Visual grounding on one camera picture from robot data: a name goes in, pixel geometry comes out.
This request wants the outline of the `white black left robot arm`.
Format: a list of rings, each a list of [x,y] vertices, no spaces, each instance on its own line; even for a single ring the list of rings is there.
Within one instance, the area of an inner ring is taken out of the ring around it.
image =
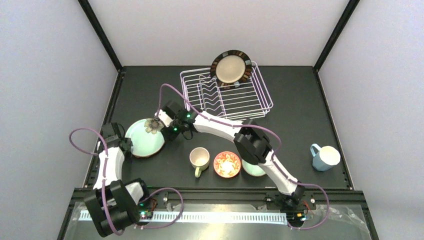
[[[101,237],[122,235],[124,229],[140,220],[138,203],[149,195],[146,183],[137,178],[122,181],[122,167],[130,156],[132,141],[116,122],[101,127],[97,146],[99,173],[93,189],[84,198],[85,206]]]

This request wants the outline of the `green glazed small bowl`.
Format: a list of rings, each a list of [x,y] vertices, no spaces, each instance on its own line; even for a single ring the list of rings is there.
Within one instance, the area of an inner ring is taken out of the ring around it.
[[[266,175],[265,171],[262,170],[258,165],[253,165],[245,161],[244,159],[241,160],[242,167],[244,171],[253,177],[262,177]]]

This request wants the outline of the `white wire dish rack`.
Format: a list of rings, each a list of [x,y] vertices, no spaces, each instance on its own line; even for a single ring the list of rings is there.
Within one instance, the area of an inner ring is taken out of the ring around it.
[[[218,86],[210,77],[210,68],[184,70],[180,73],[182,93],[191,105],[228,120],[243,121],[265,117],[274,102],[256,62],[252,76],[235,88]]]

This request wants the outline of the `green flower plate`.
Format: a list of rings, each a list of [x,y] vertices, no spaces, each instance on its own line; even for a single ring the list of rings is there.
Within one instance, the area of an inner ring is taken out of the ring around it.
[[[164,125],[154,118],[134,122],[125,134],[132,142],[131,154],[137,158],[148,158],[160,151],[165,144],[161,133],[163,127]]]

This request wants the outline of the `white led light strip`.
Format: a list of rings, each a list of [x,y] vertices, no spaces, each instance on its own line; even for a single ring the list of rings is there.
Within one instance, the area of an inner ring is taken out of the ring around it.
[[[186,211],[178,217],[177,212],[156,211],[152,217],[144,215],[140,222],[169,223],[177,219],[178,223],[230,223],[230,224],[276,224],[286,225],[285,213],[278,212],[201,212]]]

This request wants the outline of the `black striped rim dinner plate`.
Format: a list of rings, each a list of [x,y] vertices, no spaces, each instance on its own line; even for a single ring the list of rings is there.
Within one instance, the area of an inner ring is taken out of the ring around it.
[[[253,71],[253,61],[241,50],[227,50],[218,55],[210,66],[209,75],[217,86],[231,90],[247,83]]]

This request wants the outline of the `orange floral small bowl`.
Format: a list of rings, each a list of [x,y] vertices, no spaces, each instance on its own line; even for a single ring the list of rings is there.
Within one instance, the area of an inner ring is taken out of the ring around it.
[[[213,160],[213,169],[222,178],[235,177],[240,173],[241,168],[241,159],[231,151],[223,151],[217,154]]]

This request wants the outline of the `black frame post left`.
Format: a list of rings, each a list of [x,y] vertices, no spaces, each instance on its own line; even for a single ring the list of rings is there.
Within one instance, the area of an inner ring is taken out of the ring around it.
[[[85,13],[88,21],[90,22],[93,30],[95,31],[97,37],[99,38],[104,50],[109,56],[112,64],[114,65],[116,71],[120,73],[123,69],[121,62],[118,59],[116,52],[114,51],[100,21],[98,20],[94,9],[92,8],[90,2],[88,0],[78,0],[78,3]]]

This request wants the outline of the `black frame post right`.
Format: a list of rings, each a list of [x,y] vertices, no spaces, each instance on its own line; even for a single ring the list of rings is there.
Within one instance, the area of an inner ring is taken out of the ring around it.
[[[315,65],[313,66],[313,69],[316,73],[320,71],[322,66],[324,65],[326,59],[328,58],[331,50],[333,49],[334,45],[336,44],[338,38],[340,37],[341,33],[343,32],[345,26],[347,25],[349,19],[351,18],[352,14],[354,13],[356,7],[358,6],[360,0],[349,0],[346,7],[344,8],[340,18],[338,19],[333,31],[330,34],[330,37],[328,38],[323,50],[321,51]]]

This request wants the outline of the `black frame post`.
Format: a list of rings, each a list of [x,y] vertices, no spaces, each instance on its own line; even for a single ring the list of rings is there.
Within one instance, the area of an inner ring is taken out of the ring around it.
[[[95,31],[97,37],[99,38],[104,50],[109,56],[112,64],[114,65],[116,71],[120,73],[123,69],[121,62],[118,59],[116,52],[114,51],[100,21],[98,20],[94,9],[92,8],[90,2],[88,0],[78,0],[78,3],[85,13],[88,21],[90,22],[93,30]]]
[[[324,65],[326,59],[328,58],[331,50],[333,49],[334,45],[336,44],[338,38],[340,37],[341,33],[343,32],[345,26],[347,25],[349,19],[351,18],[352,14],[354,13],[356,7],[358,6],[360,0],[349,0],[346,7],[344,8],[340,18],[338,19],[333,31],[330,34],[330,37],[328,38],[323,50],[321,51],[315,65],[313,66],[313,69],[316,73],[320,71],[322,66]]]

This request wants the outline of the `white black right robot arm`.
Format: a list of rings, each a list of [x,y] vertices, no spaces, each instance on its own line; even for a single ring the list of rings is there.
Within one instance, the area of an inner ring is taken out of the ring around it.
[[[155,117],[163,124],[161,133],[167,142],[190,132],[211,134],[234,143],[244,161],[260,167],[274,182],[279,191],[275,200],[277,205],[295,209],[301,203],[305,187],[278,160],[267,136],[272,131],[251,119],[228,120],[195,107],[186,109],[174,101],[167,102]]]

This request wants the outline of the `light blue mug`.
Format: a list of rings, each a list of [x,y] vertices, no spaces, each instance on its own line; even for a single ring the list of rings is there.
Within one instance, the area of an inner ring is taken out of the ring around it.
[[[341,161],[340,152],[329,145],[320,147],[318,144],[314,143],[310,146],[310,152],[312,155],[312,166],[317,171],[327,171],[338,165]]]

